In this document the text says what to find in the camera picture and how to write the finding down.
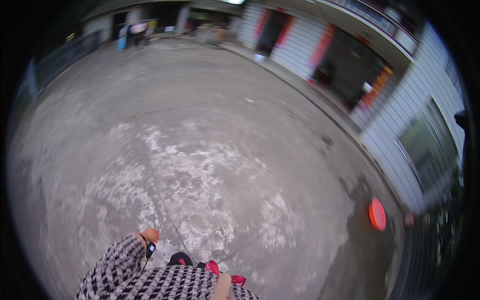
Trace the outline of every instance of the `curb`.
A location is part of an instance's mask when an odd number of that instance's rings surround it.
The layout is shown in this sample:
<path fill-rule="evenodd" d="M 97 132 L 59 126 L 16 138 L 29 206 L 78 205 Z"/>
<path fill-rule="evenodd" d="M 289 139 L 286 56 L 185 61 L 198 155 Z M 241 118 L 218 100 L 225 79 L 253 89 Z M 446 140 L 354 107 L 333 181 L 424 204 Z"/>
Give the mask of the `curb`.
<path fill-rule="evenodd" d="M 391 181 L 388 179 L 387 175 L 385 174 L 383 168 L 380 166 L 380 164 L 378 163 L 378 161 L 373 158 L 373 156 L 370 154 L 370 152 L 368 151 L 368 149 L 365 147 L 364 144 L 362 144 L 356 137 L 356 135 L 354 135 L 352 132 L 350 132 L 349 129 L 347 129 L 345 126 L 343 126 L 342 124 L 340 124 L 340 122 L 342 121 L 339 121 L 338 119 L 332 117 L 332 115 L 330 113 L 328 113 L 325 109 L 323 109 L 322 107 L 320 107 L 313 99 L 311 99 L 309 96 L 307 96 L 304 92 L 302 92 L 298 87 L 296 87 L 295 84 L 291 83 L 289 80 L 283 78 L 282 76 L 278 75 L 276 72 L 272 71 L 271 69 L 269 69 L 267 66 L 261 64 L 260 62 L 254 60 L 253 58 L 249 57 L 249 56 L 246 56 L 246 55 L 243 55 L 242 53 L 238 53 L 236 51 L 233 51 L 229 48 L 224 48 L 222 47 L 224 50 L 227 50 L 231 53 L 235 53 L 243 58 L 246 58 L 248 60 L 250 60 L 251 62 L 259 65 L 260 67 L 262 67 L 263 69 L 267 70 L 269 73 L 271 73 L 272 75 L 274 75 L 275 77 L 277 77 L 278 79 L 280 79 L 281 81 L 285 82 L 286 84 L 288 84 L 290 87 L 292 87 L 293 89 L 295 89 L 297 92 L 299 92 L 303 97 L 305 97 L 308 101 L 310 101 L 310 103 L 312 103 L 316 108 L 318 108 L 319 110 L 321 110 L 324 115 L 326 115 L 354 144 L 355 146 L 360 150 L 360 152 L 363 154 L 363 156 L 370 162 L 370 164 L 373 166 L 373 168 L 375 169 L 375 171 L 377 172 L 377 174 L 380 176 L 380 178 L 382 179 L 383 183 L 385 184 L 385 186 L 387 187 L 388 191 L 390 192 L 390 194 L 392 195 L 392 198 L 395 202 L 395 204 L 397 205 L 398 209 L 400 210 L 400 212 L 404 215 L 406 213 L 409 213 L 410 212 L 410 209 L 402 203 L 402 201 L 400 200 L 400 197 L 395 189 L 395 187 L 393 186 L 393 184 L 391 183 Z"/>

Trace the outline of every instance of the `concrete ground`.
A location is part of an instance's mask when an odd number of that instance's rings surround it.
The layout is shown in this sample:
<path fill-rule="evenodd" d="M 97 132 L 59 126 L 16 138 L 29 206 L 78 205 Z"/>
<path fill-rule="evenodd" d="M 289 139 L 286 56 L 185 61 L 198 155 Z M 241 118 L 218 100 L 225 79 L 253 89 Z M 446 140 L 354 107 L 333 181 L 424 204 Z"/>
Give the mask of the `concrete ground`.
<path fill-rule="evenodd" d="M 68 69 L 19 125 L 9 179 L 55 299 L 150 226 L 162 239 L 147 267 L 213 259 L 266 300 L 385 299 L 401 259 L 401 213 L 356 145 L 260 66 L 182 40 L 110 44 Z"/>

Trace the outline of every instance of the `puddle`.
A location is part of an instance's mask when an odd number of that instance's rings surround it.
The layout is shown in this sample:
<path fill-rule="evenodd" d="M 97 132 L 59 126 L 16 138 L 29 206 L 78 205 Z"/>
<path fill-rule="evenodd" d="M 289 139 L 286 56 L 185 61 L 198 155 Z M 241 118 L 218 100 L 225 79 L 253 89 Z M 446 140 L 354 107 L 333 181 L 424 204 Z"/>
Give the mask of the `puddle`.
<path fill-rule="evenodd" d="M 339 180 L 355 208 L 347 222 L 348 240 L 338 249 L 317 300 L 383 300 L 385 277 L 396 247 L 395 229 L 388 216 L 385 231 L 373 229 L 368 204 L 376 195 L 364 177 L 358 177 L 351 190 Z"/>

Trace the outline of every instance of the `white building facade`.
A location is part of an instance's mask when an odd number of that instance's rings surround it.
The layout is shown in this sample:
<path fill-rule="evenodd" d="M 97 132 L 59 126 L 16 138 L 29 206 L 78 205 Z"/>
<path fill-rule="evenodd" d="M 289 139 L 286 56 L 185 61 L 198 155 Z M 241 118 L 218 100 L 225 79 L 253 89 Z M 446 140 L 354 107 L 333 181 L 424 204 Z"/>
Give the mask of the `white building facade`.
<path fill-rule="evenodd" d="M 408 0 L 379 3 L 247 0 L 238 40 L 336 95 L 403 204 L 419 213 L 445 199 L 461 164 L 454 115 L 464 95 L 428 20 Z"/>

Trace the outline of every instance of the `hand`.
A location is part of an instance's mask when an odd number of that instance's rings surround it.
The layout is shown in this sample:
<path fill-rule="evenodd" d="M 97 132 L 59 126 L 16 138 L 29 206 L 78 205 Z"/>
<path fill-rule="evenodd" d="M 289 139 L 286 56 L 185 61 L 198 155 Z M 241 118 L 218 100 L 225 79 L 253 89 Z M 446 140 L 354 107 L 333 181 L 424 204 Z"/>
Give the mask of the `hand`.
<path fill-rule="evenodd" d="M 158 243 L 160 239 L 160 232 L 153 227 L 145 229 L 143 232 L 140 232 L 141 235 L 145 237 L 147 242 Z"/>

